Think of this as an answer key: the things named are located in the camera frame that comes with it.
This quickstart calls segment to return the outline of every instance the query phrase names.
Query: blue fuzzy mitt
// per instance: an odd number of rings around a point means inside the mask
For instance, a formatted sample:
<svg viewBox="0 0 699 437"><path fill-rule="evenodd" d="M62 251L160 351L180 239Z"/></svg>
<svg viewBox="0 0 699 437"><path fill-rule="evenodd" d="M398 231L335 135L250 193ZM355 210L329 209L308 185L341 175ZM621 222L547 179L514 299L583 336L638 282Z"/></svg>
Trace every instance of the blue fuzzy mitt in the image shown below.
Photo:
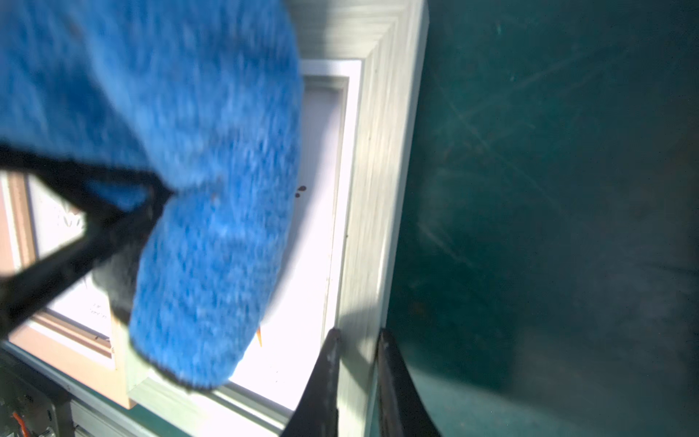
<svg viewBox="0 0 699 437"><path fill-rule="evenodd" d="M0 140L155 171L175 192L140 256L129 328L195 387L230 377L275 286L301 98L281 0L0 2Z"/></svg>

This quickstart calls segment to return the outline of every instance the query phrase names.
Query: dark green mat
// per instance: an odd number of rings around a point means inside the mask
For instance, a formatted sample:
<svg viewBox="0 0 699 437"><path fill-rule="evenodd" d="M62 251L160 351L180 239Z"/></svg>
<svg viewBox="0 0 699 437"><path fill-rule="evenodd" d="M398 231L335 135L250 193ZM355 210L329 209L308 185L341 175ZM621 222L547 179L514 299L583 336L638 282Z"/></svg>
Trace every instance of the dark green mat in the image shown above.
<svg viewBox="0 0 699 437"><path fill-rule="evenodd" d="M699 435L699 3L429 6L388 325L435 422Z"/></svg>

